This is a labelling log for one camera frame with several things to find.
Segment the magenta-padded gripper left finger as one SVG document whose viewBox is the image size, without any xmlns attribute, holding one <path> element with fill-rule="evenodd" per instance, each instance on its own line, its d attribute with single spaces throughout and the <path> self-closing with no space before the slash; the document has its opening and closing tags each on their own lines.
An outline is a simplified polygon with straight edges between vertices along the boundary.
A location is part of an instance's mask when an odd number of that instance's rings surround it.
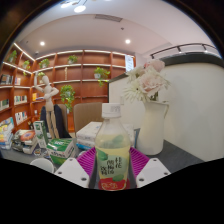
<svg viewBox="0 0 224 224">
<path fill-rule="evenodd" d="M 91 148 L 68 158 L 55 174 L 80 187 L 93 189 L 96 184 L 96 150 Z"/>
</svg>

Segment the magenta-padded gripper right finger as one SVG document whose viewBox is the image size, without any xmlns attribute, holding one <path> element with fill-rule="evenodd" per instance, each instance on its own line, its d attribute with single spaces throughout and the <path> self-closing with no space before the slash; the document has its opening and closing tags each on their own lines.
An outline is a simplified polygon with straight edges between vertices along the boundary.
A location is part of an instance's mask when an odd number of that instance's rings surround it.
<svg viewBox="0 0 224 224">
<path fill-rule="evenodd" d="M 158 158 L 148 158 L 137 149 L 130 148 L 132 173 L 138 188 L 170 175 Z"/>
</svg>

